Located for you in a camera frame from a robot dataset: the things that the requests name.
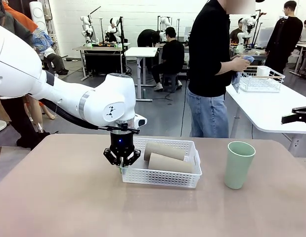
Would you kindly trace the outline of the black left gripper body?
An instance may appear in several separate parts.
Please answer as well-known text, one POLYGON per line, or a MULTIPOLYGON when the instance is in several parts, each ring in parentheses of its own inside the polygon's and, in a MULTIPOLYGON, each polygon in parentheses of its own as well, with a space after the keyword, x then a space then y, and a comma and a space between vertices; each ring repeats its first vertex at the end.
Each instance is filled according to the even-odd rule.
POLYGON ((133 134, 131 132, 118 133, 118 131, 113 131, 110 133, 110 139, 110 151, 117 161, 122 161, 123 158, 128 159, 134 152, 133 134))

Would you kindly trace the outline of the person's right hand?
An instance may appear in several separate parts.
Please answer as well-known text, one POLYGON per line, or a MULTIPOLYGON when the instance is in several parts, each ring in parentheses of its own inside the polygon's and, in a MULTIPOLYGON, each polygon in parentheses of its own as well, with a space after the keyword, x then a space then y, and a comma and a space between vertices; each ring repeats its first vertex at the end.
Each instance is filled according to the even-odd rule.
POLYGON ((250 61, 243 57, 235 57, 232 61, 232 70, 235 72, 242 72, 250 65, 250 61))

